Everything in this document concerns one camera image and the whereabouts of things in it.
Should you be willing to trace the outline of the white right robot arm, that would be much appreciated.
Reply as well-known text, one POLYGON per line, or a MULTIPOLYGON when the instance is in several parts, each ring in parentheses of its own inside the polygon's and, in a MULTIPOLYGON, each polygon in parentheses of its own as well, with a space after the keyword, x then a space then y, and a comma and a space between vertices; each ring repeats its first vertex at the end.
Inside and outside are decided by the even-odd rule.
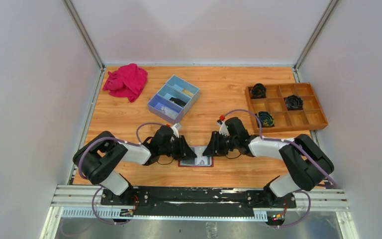
POLYGON ((224 121, 214 131, 203 156, 226 156, 237 149, 249 157, 270 157, 284 162, 288 173, 273 179, 264 187, 265 196, 281 198, 297 190, 310 191, 333 171, 334 165, 306 134, 279 139, 249 134, 240 119, 224 121))

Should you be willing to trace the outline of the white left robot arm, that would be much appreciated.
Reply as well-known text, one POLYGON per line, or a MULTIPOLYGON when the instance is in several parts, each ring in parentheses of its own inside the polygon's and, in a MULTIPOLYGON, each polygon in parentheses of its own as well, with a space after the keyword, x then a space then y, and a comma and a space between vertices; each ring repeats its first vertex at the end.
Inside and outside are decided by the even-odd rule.
POLYGON ((103 131, 74 154, 73 163, 83 179, 121 196, 132 186, 116 172, 117 165, 125 161, 148 166, 162 155, 177 161, 197 157, 177 129, 162 125, 142 143, 125 141, 114 137, 109 131, 103 131))

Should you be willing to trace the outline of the red leather card holder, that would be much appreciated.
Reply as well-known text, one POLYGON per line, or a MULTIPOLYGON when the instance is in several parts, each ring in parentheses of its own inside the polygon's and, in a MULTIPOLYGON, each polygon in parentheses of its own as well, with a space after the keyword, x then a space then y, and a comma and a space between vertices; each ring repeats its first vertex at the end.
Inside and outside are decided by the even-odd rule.
POLYGON ((214 166, 213 157, 203 156, 202 153, 206 146, 191 146, 191 150, 196 154, 196 158, 181 160, 178 167, 202 167, 209 168, 214 166))

